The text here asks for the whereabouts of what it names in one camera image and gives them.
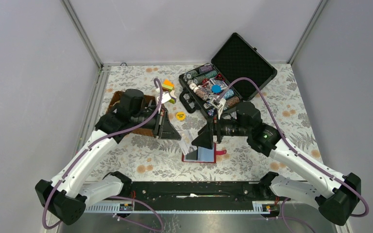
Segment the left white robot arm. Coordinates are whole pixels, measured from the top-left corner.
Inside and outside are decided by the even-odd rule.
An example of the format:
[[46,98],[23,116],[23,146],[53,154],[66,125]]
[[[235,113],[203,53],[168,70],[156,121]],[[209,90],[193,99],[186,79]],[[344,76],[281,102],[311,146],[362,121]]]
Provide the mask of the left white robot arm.
[[84,183],[103,157],[129,133],[148,130],[153,137],[180,140],[171,125],[165,102],[172,100],[169,92],[161,91],[156,98],[147,97],[137,89],[127,89],[118,101],[100,117],[83,147],[50,181],[40,180],[35,191],[44,207],[43,221],[50,212],[60,222],[71,225],[85,209],[112,196],[124,200],[134,196],[132,181],[119,171],[109,172],[96,183]]

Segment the single white card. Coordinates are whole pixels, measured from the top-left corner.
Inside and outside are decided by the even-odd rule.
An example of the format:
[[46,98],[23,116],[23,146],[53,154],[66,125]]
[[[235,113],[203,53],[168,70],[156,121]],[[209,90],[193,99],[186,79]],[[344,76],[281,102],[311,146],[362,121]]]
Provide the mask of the single white card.
[[188,155],[191,152],[197,150],[197,148],[192,145],[193,137],[189,130],[183,130],[180,132],[181,140],[178,142],[183,155]]

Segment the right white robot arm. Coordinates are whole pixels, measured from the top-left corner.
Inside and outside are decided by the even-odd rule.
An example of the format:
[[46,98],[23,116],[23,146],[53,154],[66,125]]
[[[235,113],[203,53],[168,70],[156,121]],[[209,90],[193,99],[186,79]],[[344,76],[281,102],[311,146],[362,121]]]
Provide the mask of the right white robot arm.
[[198,132],[192,145],[211,149],[213,137],[245,136],[258,153],[285,164],[305,181],[299,182],[276,172],[269,172],[259,187],[260,196],[290,198],[310,205],[333,224],[343,226],[359,203],[361,179],[354,173],[345,175],[314,160],[295,146],[275,127],[263,122],[261,113],[250,102],[237,105],[236,118],[209,121]]

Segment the red card holder wallet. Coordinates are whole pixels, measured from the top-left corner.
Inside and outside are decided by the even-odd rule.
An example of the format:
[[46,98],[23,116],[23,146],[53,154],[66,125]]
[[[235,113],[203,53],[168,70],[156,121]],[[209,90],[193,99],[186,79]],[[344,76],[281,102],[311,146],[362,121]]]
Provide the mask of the red card holder wallet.
[[196,150],[189,152],[187,155],[182,154],[181,161],[187,163],[215,164],[217,162],[217,157],[225,155],[226,153],[226,149],[218,150],[217,143],[214,143],[212,149],[198,147]]

